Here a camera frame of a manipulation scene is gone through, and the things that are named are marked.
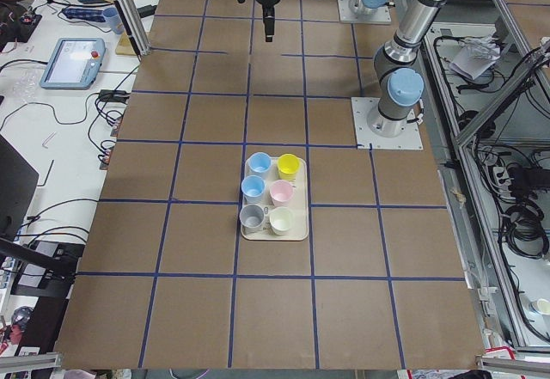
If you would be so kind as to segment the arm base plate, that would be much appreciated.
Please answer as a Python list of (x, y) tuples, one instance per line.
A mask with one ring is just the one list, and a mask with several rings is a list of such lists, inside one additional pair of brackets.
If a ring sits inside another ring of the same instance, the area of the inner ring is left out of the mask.
[(338, 0), (339, 19), (347, 23), (389, 25), (390, 0)]
[(422, 150), (419, 123), (413, 110), (406, 119), (385, 119), (376, 97), (352, 97), (351, 107), (357, 147), (364, 150)]

